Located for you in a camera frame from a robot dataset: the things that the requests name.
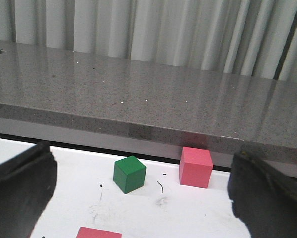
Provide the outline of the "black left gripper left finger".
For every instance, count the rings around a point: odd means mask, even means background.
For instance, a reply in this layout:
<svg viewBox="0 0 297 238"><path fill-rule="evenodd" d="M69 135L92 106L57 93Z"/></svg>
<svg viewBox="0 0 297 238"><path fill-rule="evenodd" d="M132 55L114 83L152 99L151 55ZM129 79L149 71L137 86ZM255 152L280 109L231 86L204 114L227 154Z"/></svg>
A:
<svg viewBox="0 0 297 238"><path fill-rule="evenodd" d="M0 238L28 238L51 200L57 162L41 141L0 164Z"/></svg>

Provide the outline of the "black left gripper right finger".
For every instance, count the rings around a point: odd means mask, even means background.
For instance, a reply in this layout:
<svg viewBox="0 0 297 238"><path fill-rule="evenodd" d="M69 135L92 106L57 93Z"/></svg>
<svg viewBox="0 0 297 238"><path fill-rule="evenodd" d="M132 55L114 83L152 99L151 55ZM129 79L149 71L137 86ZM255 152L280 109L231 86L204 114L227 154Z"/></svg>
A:
<svg viewBox="0 0 297 238"><path fill-rule="evenodd" d="M253 238L297 238L297 182L257 156L234 154L228 180L232 211Z"/></svg>

